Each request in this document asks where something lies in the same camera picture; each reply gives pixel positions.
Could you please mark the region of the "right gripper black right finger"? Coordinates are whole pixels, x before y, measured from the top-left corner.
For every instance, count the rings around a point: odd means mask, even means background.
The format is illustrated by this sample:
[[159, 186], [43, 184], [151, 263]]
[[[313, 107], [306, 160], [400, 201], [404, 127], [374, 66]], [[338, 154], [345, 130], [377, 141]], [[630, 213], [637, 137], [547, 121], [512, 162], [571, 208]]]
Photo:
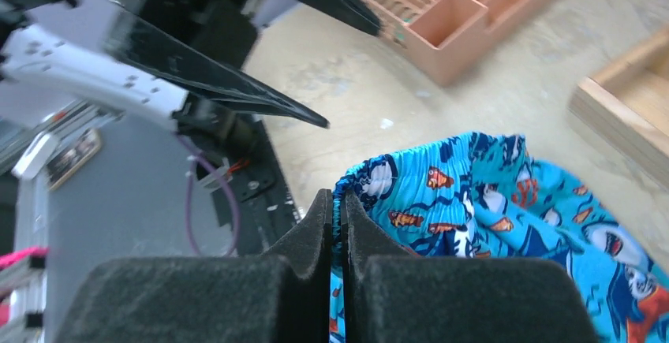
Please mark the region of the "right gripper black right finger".
[[341, 203], [349, 342], [595, 342], [579, 292], [546, 259], [424, 258]]

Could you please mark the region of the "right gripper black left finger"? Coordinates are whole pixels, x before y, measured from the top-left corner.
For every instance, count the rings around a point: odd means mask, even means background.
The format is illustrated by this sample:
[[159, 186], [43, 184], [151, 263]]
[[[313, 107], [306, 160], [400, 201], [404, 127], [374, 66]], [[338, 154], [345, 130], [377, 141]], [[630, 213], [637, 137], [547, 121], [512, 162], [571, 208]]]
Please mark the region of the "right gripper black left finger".
[[58, 342], [326, 342], [332, 195], [260, 255], [144, 257], [98, 265]]

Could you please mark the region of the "blue shark print shorts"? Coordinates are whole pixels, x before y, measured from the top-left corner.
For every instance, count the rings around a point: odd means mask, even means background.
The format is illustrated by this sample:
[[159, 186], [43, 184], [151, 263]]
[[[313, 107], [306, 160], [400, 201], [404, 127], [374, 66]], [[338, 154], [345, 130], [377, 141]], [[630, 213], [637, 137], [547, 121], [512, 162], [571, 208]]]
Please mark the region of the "blue shark print shorts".
[[668, 278], [578, 178], [530, 156], [522, 135], [466, 132], [349, 168], [347, 192], [422, 256], [537, 257], [573, 279], [602, 342], [665, 342]]

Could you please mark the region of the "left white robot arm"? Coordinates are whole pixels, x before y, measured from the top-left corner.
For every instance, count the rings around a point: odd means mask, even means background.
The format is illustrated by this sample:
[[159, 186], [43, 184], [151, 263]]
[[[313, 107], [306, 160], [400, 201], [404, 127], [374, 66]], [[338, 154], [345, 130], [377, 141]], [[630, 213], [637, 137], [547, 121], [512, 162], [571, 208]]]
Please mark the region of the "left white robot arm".
[[103, 52], [33, 21], [28, 11], [77, 0], [1, 0], [1, 78], [65, 91], [181, 134], [226, 136], [239, 114], [328, 120], [241, 67], [265, 0], [112, 0], [121, 12]]

